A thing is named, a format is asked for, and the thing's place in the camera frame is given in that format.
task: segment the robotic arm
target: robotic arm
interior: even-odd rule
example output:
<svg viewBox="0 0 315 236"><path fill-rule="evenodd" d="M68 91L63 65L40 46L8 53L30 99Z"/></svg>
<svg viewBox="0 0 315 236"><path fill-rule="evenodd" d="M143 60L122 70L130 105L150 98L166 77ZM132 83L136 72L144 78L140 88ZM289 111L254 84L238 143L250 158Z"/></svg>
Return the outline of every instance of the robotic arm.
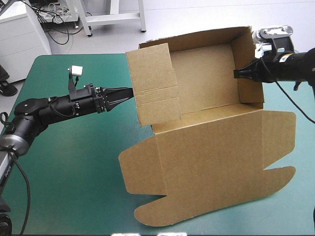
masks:
<svg viewBox="0 0 315 236"><path fill-rule="evenodd" d="M255 31L253 38L260 45L262 56L246 67L234 70L234 77L263 83L294 81L295 91L302 82L308 82L315 96L315 48L307 53L295 53L290 38L292 34L293 29L290 26ZM270 45L271 50L263 50Z"/></svg>
<svg viewBox="0 0 315 236"><path fill-rule="evenodd" d="M0 136L0 149L12 148L18 155L25 155L35 137L48 125L60 121L85 116L91 113L109 112L120 103L133 97L132 88L94 87L92 84L76 89L83 68L72 66L69 70L69 95L50 98L31 98L18 104L14 111L14 119L7 122L7 114L1 114L6 129ZM0 151L0 194L11 173L14 161L7 151ZM0 196L0 213L10 212L10 207ZM0 232L3 227L11 234L11 222L7 215L0 215Z"/></svg>

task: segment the metal frame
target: metal frame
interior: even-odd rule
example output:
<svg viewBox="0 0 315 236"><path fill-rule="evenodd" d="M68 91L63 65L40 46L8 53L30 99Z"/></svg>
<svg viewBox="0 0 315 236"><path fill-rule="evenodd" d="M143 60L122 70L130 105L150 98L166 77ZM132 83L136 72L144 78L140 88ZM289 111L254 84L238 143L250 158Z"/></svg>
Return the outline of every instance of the metal frame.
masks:
<svg viewBox="0 0 315 236"><path fill-rule="evenodd" d="M139 12L119 14L119 0L111 0L110 14L100 16L88 16L82 0L75 0L78 13L87 36L92 36L91 26L113 25L138 22L141 23L141 31L146 32L143 0L138 0Z"/></svg>

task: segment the black robotic arm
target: black robotic arm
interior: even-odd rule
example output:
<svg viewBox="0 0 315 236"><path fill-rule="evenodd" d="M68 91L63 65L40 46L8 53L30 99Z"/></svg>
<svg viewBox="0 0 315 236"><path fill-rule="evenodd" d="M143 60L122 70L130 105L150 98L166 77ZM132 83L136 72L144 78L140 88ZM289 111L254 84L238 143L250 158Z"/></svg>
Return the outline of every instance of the black robotic arm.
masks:
<svg viewBox="0 0 315 236"><path fill-rule="evenodd" d="M8 115L1 113L1 121L5 131L0 136L0 194L15 164L16 159L25 155L34 139L50 124L61 122L91 113L109 112L120 103L133 97L132 88L104 88L85 85L76 89L82 67L72 66L69 69L69 95L50 98L31 98L18 104L14 111L14 119L8 122ZM10 207L0 196L0 235L11 234L11 223L5 214Z"/></svg>

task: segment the cardboard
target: cardboard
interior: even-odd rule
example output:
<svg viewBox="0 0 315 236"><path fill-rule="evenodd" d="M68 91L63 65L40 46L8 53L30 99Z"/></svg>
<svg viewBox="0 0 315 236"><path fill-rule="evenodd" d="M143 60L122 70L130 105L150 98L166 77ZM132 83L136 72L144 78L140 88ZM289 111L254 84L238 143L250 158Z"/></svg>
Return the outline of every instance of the cardboard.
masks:
<svg viewBox="0 0 315 236"><path fill-rule="evenodd" d="M294 149L295 114L263 111L261 83L236 80L254 58L249 27L140 44L127 53L139 122L155 136L121 153L127 191L162 195L140 206L143 224L166 226L267 197L294 167L264 170Z"/></svg>

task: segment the white cabinet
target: white cabinet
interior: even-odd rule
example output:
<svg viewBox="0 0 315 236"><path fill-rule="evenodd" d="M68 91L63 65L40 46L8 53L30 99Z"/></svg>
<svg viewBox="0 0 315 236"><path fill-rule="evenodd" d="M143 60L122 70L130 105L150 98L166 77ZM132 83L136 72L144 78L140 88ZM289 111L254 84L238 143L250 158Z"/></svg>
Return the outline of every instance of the white cabinet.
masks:
<svg viewBox="0 0 315 236"><path fill-rule="evenodd" d="M50 54L46 34L28 6L18 1L0 16L0 65L9 83L25 79L35 58Z"/></svg>

